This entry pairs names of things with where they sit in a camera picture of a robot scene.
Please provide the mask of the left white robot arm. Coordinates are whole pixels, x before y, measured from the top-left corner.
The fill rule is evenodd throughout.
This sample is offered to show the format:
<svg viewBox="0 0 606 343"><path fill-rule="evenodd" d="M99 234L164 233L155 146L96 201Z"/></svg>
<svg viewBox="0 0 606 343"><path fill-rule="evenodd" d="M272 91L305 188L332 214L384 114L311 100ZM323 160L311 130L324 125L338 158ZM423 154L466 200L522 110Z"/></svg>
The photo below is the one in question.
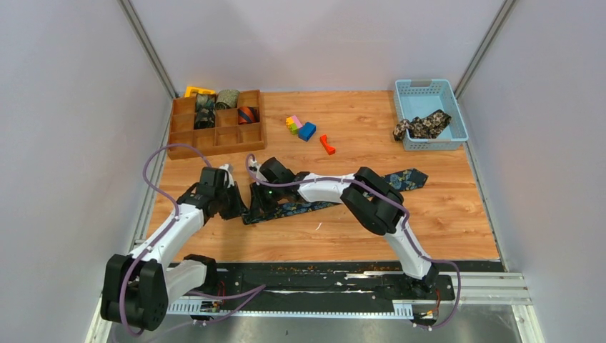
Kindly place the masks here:
<svg viewBox="0 0 606 343"><path fill-rule="evenodd" d="M127 255L115 254L106 263L101 296L102 319L155 330L169 305L196 289L213 294L219 286L214 260L191 255L170 269L177 252L210 218L239 217L244 203L232 176L231 164L204 167L199 181L177 199L178 208L143 244Z"/></svg>

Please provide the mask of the blue patterned necktie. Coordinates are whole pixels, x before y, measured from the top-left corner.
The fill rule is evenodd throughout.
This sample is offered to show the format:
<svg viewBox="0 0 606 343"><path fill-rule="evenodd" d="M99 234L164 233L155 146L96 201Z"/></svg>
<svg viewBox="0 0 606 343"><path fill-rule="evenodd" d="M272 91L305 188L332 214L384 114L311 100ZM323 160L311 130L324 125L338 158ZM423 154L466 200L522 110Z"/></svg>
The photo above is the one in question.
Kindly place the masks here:
<svg viewBox="0 0 606 343"><path fill-rule="evenodd" d="M383 179L388 184L390 184L393 188L400 192L420 189L425 185L428 178L429 177L425 173L414 168L405 169L383 176ZM242 221L245 225L258 224L262 222L268 222L274 219L281 219L285 217L292 217L298 214L304 214L307 212L314 212L338 205L338 203L334 202L308 202L306 200L304 200L304 202L302 203L292 203L283 201L280 204L282 205L282 209L280 210L281 214L278 218L249 218L249 205L247 207L247 211L241 215Z"/></svg>

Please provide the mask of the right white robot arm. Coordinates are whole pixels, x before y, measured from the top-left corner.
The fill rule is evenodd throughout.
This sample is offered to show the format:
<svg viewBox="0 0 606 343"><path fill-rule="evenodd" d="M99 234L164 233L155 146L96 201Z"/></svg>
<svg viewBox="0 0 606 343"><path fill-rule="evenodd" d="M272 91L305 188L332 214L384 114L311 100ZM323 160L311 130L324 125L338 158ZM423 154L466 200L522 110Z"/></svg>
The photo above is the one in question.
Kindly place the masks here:
<svg viewBox="0 0 606 343"><path fill-rule="evenodd" d="M409 277L412 295L423 299L437 288L437 268L412 233L403 196L372 169L361 167L341 176L294 174L274 157L261 164L253 154L247 156L246 167L263 195L274 202L345 205L367 231L389 244Z"/></svg>

